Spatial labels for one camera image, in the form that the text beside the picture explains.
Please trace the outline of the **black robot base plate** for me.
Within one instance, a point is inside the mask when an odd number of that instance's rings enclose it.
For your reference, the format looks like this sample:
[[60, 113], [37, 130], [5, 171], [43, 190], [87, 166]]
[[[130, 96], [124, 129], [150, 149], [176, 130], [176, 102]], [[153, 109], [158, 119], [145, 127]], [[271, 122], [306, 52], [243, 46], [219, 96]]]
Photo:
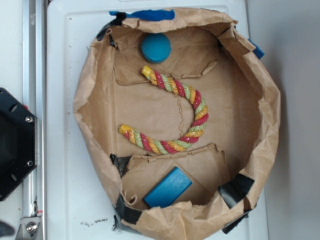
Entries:
[[5, 88], [0, 89], [0, 200], [36, 167], [36, 117]]

